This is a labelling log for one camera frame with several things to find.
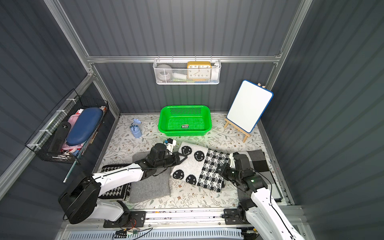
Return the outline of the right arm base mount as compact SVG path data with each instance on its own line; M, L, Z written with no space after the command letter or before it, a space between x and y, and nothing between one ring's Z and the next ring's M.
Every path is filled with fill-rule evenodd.
M245 225L249 224L243 212L238 209L224 209L221 217L225 220L226 225Z

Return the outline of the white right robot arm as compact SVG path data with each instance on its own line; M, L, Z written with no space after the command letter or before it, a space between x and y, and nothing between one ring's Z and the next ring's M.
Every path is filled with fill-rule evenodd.
M251 168L247 155L230 154L217 172L239 190L250 193L236 210L224 210L222 218L227 225L250 224L264 240L304 239L272 198L272 183Z

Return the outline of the smiley houndstooth white scarf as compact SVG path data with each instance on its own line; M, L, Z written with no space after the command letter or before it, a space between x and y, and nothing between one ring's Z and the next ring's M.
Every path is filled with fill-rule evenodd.
M217 168L229 161L229 154L187 142L182 142L179 154L187 158L173 168L173 179L217 193L222 191L225 180Z

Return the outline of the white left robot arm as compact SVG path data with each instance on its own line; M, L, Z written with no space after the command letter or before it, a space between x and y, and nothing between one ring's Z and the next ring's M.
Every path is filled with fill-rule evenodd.
M155 144L150 153L132 164L104 173L81 174L59 197L59 204L70 224L85 220L105 220L116 227L131 222L131 211L122 201L106 201L100 196L125 184L139 182L154 176L158 169L180 165L188 156L165 144Z

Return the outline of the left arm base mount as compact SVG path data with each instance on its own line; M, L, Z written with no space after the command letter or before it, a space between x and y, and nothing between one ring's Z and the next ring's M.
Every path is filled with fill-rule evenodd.
M146 218L145 211L133 211L129 213L124 213L117 221L112 222L109 220L105 220L103 224L103 228L141 228L144 226Z

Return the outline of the grey black checked scarf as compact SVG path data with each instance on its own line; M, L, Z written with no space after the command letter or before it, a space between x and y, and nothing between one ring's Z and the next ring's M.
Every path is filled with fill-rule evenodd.
M262 150L254 150L254 151L248 151L248 152L239 152L239 154L246 155L249 159L250 167L256 170L257 172L260 172L264 177L268 179L266 180L266 183L268 184L268 188L271 188L271 186L273 186L272 187L273 198L277 203L281 203L283 197L281 196L280 189L268 165L265 153Z

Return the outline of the grey fuzzy scarf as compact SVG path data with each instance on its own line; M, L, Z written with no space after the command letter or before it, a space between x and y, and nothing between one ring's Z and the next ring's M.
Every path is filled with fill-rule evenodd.
M140 203L166 197L171 194L171 168L156 171L157 176L131 183L129 203Z

